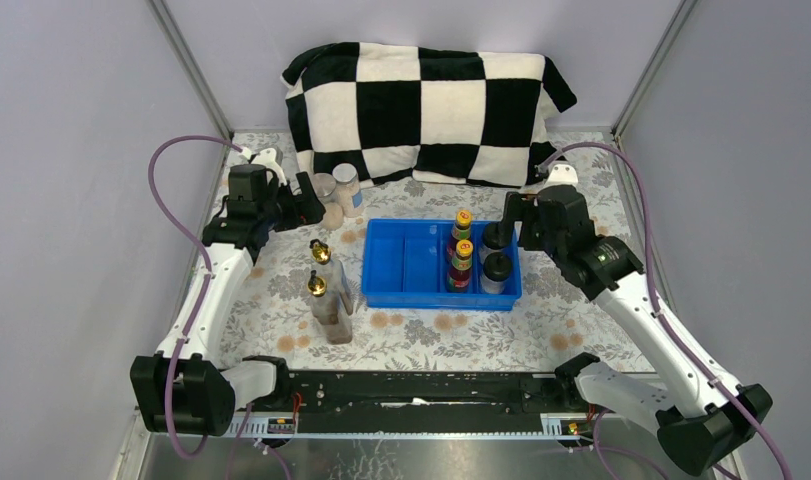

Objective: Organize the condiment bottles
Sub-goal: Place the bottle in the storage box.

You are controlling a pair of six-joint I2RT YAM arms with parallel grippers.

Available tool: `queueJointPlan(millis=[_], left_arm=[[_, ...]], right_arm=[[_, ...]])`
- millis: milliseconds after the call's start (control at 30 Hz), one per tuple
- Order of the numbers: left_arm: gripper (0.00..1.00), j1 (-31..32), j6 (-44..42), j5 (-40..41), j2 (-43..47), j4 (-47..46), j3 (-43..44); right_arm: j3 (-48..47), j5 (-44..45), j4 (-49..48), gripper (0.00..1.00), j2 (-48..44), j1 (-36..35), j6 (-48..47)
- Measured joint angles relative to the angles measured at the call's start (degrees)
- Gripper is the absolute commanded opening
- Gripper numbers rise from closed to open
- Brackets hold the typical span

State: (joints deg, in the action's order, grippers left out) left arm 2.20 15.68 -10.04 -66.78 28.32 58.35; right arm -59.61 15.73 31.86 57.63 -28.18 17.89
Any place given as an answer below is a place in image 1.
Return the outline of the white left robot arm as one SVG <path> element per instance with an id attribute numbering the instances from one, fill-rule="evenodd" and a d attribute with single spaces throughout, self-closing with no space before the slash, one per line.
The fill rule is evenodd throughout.
<path id="1" fill-rule="evenodd" d="M 227 367 L 219 347 L 240 287 L 271 233 L 323 219 L 311 176 L 299 172 L 296 180 L 293 188 L 259 164 L 230 169 L 222 207 L 199 239 L 203 264 L 177 320 L 156 353 L 136 357 L 130 368 L 147 430 L 217 437 L 249 403 L 277 411 L 290 401 L 285 360 L 249 356 Z"/>

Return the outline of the blue plastic divided bin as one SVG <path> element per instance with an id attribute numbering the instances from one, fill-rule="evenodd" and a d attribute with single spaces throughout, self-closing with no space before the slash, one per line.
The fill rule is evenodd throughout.
<path id="1" fill-rule="evenodd" d="M 451 219 L 369 221 L 361 290 L 372 308 L 510 311 L 522 296 L 518 235 L 503 249 L 512 270 L 503 292 L 481 291 L 482 264 L 475 257 L 470 285 L 463 293 L 446 290 L 446 244 Z"/>

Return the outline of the sauce bottle yellow cap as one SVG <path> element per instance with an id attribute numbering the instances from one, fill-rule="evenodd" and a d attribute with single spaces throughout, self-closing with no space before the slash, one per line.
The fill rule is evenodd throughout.
<path id="1" fill-rule="evenodd" d="M 451 260 L 455 255 L 459 241 L 470 239 L 472 219 L 472 213 L 467 209 L 461 209 L 456 213 L 446 242 L 446 258 L 448 260 Z"/>
<path id="2" fill-rule="evenodd" d="M 471 282 L 474 245 L 471 240 L 450 243 L 447 248 L 448 270 L 445 280 L 450 293 L 466 293 Z"/>

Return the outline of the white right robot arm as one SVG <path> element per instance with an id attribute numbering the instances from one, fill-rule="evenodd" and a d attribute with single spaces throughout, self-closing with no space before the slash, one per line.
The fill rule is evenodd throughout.
<path id="1" fill-rule="evenodd" d="M 491 226 L 502 246 L 518 232 L 519 248 L 546 253 L 569 284 L 629 335 L 663 384 L 655 388 L 593 354 L 579 354 L 555 370 L 560 407 L 578 412 L 592 403 L 614 411 L 653 434 L 670 460 L 692 476 L 758 432 L 773 405 L 769 392 L 742 383 L 696 342 L 631 248 L 597 233 L 575 187 L 510 192 L 501 219 Z"/>

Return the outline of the glass oil bottle gold stopper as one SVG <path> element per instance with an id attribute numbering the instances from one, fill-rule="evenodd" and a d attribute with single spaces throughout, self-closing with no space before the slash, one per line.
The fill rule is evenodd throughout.
<path id="1" fill-rule="evenodd" d="M 346 314 L 351 316 L 354 313 L 354 298 L 342 261 L 335 258 L 331 247 L 319 239 L 311 240 L 309 248 L 318 265 L 318 274 L 326 282 L 327 291 L 339 296 Z"/>
<path id="2" fill-rule="evenodd" d="M 351 320 L 343 301 L 330 292 L 328 283 L 316 270 L 310 272 L 307 290 L 311 294 L 311 313 L 327 342 L 332 345 L 350 343 L 353 339 Z"/>

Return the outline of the seed shaker black cap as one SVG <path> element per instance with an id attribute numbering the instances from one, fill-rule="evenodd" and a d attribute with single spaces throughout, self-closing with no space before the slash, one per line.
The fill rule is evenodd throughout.
<path id="1" fill-rule="evenodd" d="M 502 252 L 494 252 L 485 257 L 480 276 L 480 291 L 484 294 L 500 295 L 511 277 L 513 262 Z"/>
<path id="2" fill-rule="evenodd" d="M 512 234 L 501 222 L 490 222 L 482 231 L 479 259 L 484 263 L 493 253 L 501 253 L 511 243 Z"/>

